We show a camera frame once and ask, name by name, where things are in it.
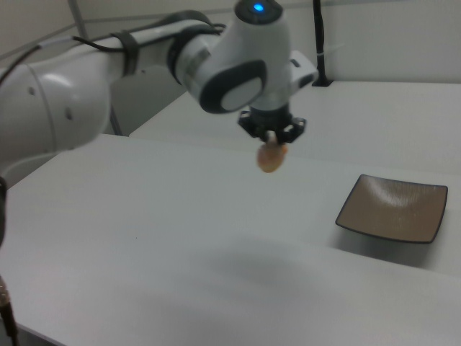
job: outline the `square plate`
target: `square plate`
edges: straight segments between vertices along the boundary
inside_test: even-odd
[[[447,204],[448,187],[361,175],[336,225],[410,243],[432,243]]]

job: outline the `white table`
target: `white table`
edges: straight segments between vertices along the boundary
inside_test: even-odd
[[[293,97],[291,108],[295,116],[307,118],[308,129],[290,146],[287,162],[292,157],[321,160],[337,170],[334,178],[326,178],[331,172],[297,172],[303,185],[337,189],[328,190],[329,195],[319,191],[300,206],[312,208],[303,211],[305,228],[313,220],[323,227],[310,227],[305,239],[461,278],[461,85],[335,81],[329,88],[308,86]],[[131,138],[255,153],[260,143],[238,127],[237,117],[209,115],[184,94]],[[354,167],[350,176],[349,167]],[[360,174],[447,185],[447,212],[436,241],[429,246],[399,244],[335,228],[339,208]]]
[[[430,249],[458,278],[315,245],[339,247],[360,173],[450,187]],[[18,322],[68,346],[458,345],[460,196],[456,175],[262,174],[253,153],[101,136],[9,191],[0,272]]]

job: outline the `blue status light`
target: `blue status light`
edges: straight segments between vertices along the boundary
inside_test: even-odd
[[[253,8],[258,11],[258,12],[263,12],[264,11],[264,6],[260,4],[259,2],[253,6]]]

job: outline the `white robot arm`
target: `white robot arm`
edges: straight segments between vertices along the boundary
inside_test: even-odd
[[[291,52],[282,7],[273,0],[242,0],[220,33],[205,15],[180,12],[98,40],[99,49],[77,45],[18,66],[0,85],[0,176],[26,159],[93,140],[109,119],[110,84],[150,66],[168,66],[207,112],[250,105],[239,123],[251,136],[266,141],[273,131],[280,143],[293,142],[305,120],[292,119],[290,97],[317,71]]]

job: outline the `black strap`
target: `black strap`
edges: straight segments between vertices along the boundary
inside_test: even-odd
[[[6,181],[0,177],[0,246],[5,237],[6,225]]]
[[[126,30],[123,30],[122,32],[116,32],[111,35],[118,38],[122,43],[123,48],[125,49],[125,70],[123,71],[123,76],[134,74],[136,71],[136,66],[138,65],[139,44],[136,42],[135,38]]]

